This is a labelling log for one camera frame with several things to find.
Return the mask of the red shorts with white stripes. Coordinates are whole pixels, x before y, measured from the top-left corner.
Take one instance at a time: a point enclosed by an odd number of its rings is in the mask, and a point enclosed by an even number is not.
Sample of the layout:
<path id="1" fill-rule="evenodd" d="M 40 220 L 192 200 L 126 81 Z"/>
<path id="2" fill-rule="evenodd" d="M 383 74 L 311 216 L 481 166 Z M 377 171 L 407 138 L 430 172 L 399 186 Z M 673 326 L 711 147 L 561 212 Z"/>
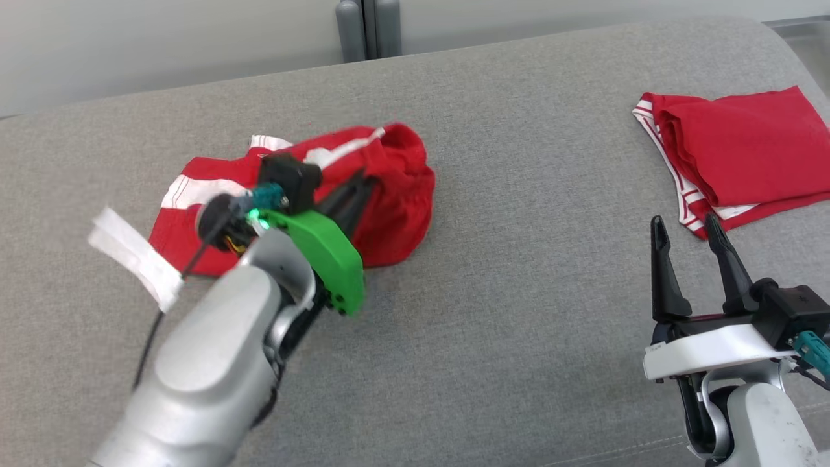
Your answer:
<path id="1" fill-rule="evenodd" d="M 243 157 L 193 158 L 164 195 L 149 243 L 175 269 L 183 270 L 200 246 L 196 219 L 202 205 L 215 195 L 240 195 L 253 188 L 261 159 L 282 152 L 321 168 L 317 202 L 357 171 L 373 178 L 373 193 L 352 239 L 365 268 L 403 262 L 426 236 L 435 174 L 427 165 L 421 137 L 407 125 L 390 123 L 377 128 L 355 125 L 297 144 L 254 135 Z"/>

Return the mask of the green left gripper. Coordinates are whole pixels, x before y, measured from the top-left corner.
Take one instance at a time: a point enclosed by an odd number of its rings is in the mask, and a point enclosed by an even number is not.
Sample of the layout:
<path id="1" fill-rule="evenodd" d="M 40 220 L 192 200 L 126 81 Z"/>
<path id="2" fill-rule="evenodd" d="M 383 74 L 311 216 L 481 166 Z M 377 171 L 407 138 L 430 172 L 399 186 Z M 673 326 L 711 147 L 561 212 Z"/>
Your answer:
<path id="1" fill-rule="evenodd" d="M 364 263 L 353 237 L 374 194 L 376 177 L 355 171 L 316 205 L 298 215 L 260 210 L 262 226 L 283 230 L 308 261 L 335 310 L 353 316 L 365 298 Z"/>

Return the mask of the grey fabric sofa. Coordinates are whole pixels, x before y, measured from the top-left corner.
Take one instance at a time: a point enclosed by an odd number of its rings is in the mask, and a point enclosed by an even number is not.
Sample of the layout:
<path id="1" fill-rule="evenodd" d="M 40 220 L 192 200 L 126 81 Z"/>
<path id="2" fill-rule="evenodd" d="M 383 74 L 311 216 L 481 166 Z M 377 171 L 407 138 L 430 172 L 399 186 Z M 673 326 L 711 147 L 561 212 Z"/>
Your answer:
<path id="1" fill-rule="evenodd" d="M 436 172 L 432 227 L 324 313 L 238 467 L 700 467 L 676 385 L 647 381 L 649 222 L 696 313 L 717 259 L 677 224 L 672 177 L 632 115 L 643 92 L 798 86 L 772 30 L 696 18 L 580 30 L 125 95 L 0 119 L 0 467 L 81 467 L 112 429 L 154 302 L 89 247 L 110 205 L 147 234 L 196 156 L 400 121 Z"/>

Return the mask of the grey metal post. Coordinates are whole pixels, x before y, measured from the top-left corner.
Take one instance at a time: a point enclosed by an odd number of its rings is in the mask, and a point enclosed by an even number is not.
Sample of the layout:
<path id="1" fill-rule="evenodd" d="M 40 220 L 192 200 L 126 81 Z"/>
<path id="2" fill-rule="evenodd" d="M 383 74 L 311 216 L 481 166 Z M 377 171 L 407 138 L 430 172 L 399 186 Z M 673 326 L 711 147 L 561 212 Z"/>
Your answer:
<path id="1" fill-rule="evenodd" d="M 335 7 L 335 17 L 340 35 L 340 47 L 344 63 L 366 60 L 364 12 L 362 0 L 340 0 Z"/>
<path id="2" fill-rule="evenodd" d="M 375 0 L 377 58 L 403 55 L 400 0 Z"/>

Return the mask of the red basketball jersey with number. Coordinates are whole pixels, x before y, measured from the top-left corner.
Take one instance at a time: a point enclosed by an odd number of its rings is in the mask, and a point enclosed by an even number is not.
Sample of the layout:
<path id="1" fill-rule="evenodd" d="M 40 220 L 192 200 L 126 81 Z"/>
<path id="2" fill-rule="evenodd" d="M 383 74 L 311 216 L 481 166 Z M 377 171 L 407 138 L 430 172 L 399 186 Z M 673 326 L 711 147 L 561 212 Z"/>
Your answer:
<path id="1" fill-rule="evenodd" d="M 830 126 L 797 86 L 715 100 L 645 93 L 632 115 L 698 239 L 709 213 L 728 231 L 830 200 Z"/>

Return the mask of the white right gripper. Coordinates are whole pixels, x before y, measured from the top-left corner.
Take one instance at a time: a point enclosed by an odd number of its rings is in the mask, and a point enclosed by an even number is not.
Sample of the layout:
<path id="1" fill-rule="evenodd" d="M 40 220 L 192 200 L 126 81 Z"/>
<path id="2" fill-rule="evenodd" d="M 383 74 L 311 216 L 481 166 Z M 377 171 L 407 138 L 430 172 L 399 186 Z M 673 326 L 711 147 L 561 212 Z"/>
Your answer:
<path id="1" fill-rule="evenodd" d="M 753 281 L 715 213 L 706 215 L 705 232 L 720 269 L 723 312 L 754 313 L 756 301 L 750 294 Z M 749 315 L 711 315 L 687 321 L 693 310 L 677 281 L 670 248 L 666 224 L 656 215 L 651 220 L 651 281 L 652 318 L 658 323 L 652 332 L 652 345 L 643 357 L 647 379 L 655 381 L 795 355 L 789 346 L 779 350 L 767 342 Z"/>

